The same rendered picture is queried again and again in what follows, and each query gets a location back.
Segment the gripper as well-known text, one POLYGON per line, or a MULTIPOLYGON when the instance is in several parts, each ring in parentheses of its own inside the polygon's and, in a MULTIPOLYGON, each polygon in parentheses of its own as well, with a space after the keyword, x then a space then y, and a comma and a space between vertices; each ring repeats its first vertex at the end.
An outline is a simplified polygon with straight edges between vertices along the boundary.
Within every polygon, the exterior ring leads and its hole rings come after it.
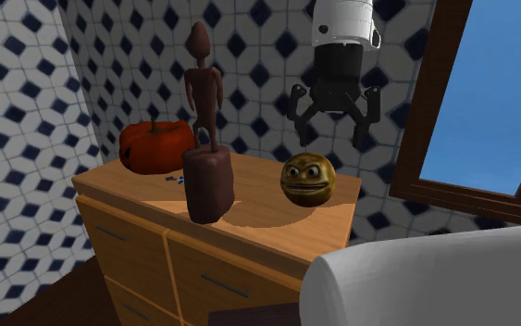
POLYGON ((366 114, 355 101, 361 95, 360 77, 364 47, 360 44, 322 44, 315 47, 313 65, 314 83, 310 91, 301 84, 291 89, 287 119, 292 121, 298 133, 300 146, 308 145, 307 126, 320 111, 343 111, 353 119, 352 144, 359 149, 362 136, 371 124, 380 121, 380 88, 372 86, 365 90, 366 114), (301 115, 297 108, 299 100, 309 94, 313 103, 301 115))

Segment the wooden chest of drawers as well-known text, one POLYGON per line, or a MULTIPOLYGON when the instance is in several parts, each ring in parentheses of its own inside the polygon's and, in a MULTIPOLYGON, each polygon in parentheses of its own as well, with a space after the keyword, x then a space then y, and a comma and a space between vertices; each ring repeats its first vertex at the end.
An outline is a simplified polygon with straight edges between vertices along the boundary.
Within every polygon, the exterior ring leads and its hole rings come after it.
POLYGON ((235 200, 191 221, 184 184, 119 161, 73 178, 77 206, 121 326, 207 326, 213 311, 295 303, 316 258, 344 248, 361 182, 339 175, 330 200, 298 207, 279 162, 231 155, 235 200))

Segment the brown wooden figure statue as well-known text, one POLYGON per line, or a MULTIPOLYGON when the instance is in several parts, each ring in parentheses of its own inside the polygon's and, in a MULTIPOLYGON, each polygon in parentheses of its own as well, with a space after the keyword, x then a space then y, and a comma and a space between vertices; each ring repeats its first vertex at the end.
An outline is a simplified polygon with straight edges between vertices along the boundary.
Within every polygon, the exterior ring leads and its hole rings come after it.
POLYGON ((185 194, 191 221, 209 224, 219 221, 235 200, 230 150, 216 135, 223 81, 217 68, 205 64, 211 44, 203 22, 192 25, 185 47, 196 61, 195 68, 184 71, 187 100, 196 113, 194 148, 182 154, 185 194))

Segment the brown framed window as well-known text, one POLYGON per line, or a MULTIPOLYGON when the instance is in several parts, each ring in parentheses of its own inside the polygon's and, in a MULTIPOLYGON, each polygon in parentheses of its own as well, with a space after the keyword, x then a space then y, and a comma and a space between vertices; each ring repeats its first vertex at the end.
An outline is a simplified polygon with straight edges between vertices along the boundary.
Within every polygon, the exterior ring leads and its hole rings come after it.
POLYGON ((521 223, 521 0, 437 0, 390 194, 521 223))

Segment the orange pumpkin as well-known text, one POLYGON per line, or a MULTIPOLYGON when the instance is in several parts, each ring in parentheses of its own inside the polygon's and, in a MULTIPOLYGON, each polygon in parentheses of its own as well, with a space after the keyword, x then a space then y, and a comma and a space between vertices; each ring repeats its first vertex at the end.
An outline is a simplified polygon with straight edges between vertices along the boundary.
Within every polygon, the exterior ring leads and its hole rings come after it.
POLYGON ((119 135, 119 160, 142 175, 167 174, 182 169, 182 154, 194 148, 192 129, 184 120, 154 119, 127 126, 119 135))

